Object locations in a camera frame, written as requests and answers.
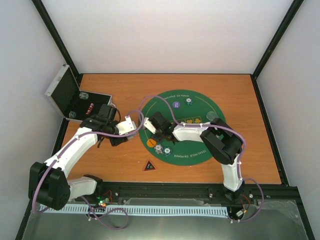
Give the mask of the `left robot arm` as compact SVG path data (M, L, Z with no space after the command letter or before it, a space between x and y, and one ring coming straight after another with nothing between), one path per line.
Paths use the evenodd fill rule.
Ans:
M69 180L68 176L80 158L103 139L109 139L113 147L128 140L127 134L136 129L130 116L124 121L115 120L118 109L103 104L97 114L84 119L75 135L56 154L43 163L35 162L29 172L28 195L32 210L36 204L61 210L69 201L88 196L92 201L103 198L102 179L93 175Z

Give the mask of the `white purple poker chip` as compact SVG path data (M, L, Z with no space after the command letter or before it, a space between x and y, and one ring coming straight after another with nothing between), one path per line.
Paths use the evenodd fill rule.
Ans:
M154 146L154 150L157 154L163 154L164 153L164 148L161 144L156 144Z

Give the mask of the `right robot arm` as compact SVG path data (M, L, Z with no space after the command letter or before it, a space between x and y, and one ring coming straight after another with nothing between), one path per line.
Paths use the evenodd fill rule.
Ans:
M143 126L156 140L203 143L212 157L221 164L224 197L235 202L242 194L245 181L241 173L241 157L246 148L244 138L221 118L206 123L170 122L160 112L146 117Z

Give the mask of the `blue big blind button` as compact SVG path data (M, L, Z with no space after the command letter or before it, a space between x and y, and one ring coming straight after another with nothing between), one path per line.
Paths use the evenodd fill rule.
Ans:
M173 107L174 109L179 109L179 108L181 107L181 103L180 103L179 101L174 101L174 102L172 103L172 107Z

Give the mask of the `blue green poker chip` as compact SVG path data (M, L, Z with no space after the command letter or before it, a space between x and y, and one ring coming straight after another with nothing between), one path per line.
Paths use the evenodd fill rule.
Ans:
M172 153L172 149L170 147L167 146L163 148L163 154L165 156L169 156L171 153Z

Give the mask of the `blue playing card deck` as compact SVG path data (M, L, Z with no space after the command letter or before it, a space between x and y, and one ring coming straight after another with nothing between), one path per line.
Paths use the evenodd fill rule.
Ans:
M137 135L137 133L131 134L127 137L128 140L133 139L135 136Z

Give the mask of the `teal poker chip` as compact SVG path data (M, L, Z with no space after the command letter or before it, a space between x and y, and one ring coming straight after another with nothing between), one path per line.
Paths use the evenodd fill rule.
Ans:
M186 98L186 99L185 99L185 103L186 103L187 105L192 105L192 104L193 104L193 100L192 100L191 98Z

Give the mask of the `orange small blind button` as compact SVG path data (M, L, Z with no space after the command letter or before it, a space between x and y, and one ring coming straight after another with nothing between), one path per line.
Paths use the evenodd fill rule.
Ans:
M157 145L157 142L154 139L149 138L146 142L146 145L149 148L154 148Z

